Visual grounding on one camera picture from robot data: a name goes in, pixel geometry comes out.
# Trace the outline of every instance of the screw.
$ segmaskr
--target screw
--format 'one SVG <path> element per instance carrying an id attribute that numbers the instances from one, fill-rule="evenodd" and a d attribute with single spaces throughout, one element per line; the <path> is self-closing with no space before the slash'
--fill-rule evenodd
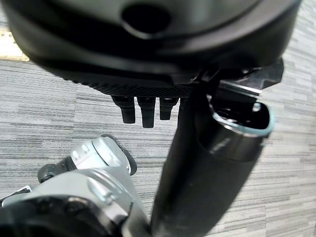
<path id="1" fill-rule="evenodd" d="M 112 205 L 113 202 L 116 200 L 116 197 L 112 193 L 106 194 L 104 198 L 107 205 Z"/>
<path id="2" fill-rule="evenodd" d="M 242 72 L 243 74 L 247 74 L 247 73 L 249 72 L 249 70 L 248 70 L 248 69 L 242 69 L 241 72 Z"/>
<path id="3" fill-rule="evenodd" d="M 258 112 L 261 110 L 261 105 L 259 103 L 254 103 L 253 107 L 252 107 L 252 111 L 253 112 Z"/>

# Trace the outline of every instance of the wooden baseboard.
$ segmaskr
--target wooden baseboard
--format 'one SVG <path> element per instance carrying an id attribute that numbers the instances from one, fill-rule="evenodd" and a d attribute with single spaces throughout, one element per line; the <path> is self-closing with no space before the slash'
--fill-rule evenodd
<path id="1" fill-rule="evenodd" d="M 8 29 L 0 28 L 0 59 L 29 61 L 19 46 L 16 44 L 12 33 Z"/>

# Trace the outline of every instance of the gray carpet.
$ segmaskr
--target gray carpet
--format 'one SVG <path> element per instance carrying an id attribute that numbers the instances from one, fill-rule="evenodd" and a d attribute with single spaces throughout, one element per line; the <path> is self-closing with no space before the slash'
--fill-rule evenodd
<path id="1" fill-rule="evenodd" d="M 212 237 L 316 236 L 315 23 L 316 2 L 305 0 L 284 55 L 283 81 L 263 93 L 276 118 L 275 131 Z M 85 139 L 109 133 L 136 158 L 133 181 L 149 214 L 177 109 L 171 121 L 160 121 L 156 110 L 153 129 L 142 127 L 138 107 L 136 124 L 123 124 L 109 96 L 31 62 L 0 61 L 0 196 L 36 186 L 44 164 L 67 156 Z"/>

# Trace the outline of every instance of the black pipe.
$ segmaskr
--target black pipe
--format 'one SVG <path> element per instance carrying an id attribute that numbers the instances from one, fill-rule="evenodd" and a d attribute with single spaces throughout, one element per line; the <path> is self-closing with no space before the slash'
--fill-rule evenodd
<path id="1" fill-rule="evenodd" d="M 254 111 L 248 124 L 213 111 L 201 91 L 183 111 L 155 199 L 154 237 L 204 236 L 229 208 L 272 131 L 269 109 Z"/>

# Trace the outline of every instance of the hole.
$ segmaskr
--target hole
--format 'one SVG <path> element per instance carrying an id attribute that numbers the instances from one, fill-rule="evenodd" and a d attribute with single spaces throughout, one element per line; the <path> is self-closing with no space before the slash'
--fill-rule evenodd
<path id="1" fill-rule="evenodd" d="M 259 108 L 259 110 L 254 111 L 251 106 L 244 106 L 242 108 L 238 104 L 235 104 L 229 110 L 213 105 L 216 113 L 228 122 L 255 129 L 266 129 L 270 123 L 268 108 L 261 103 L 255 103 L 254 107 Z"/>
<path id="2" fill-rule="evenodd" d="M 122 13 L 123 26 L 139 33 L 154 35 L 164 31 L 171 22 L 169 13 L 159 7 L 148 4 L 136 4 L 127 7 Z"/>

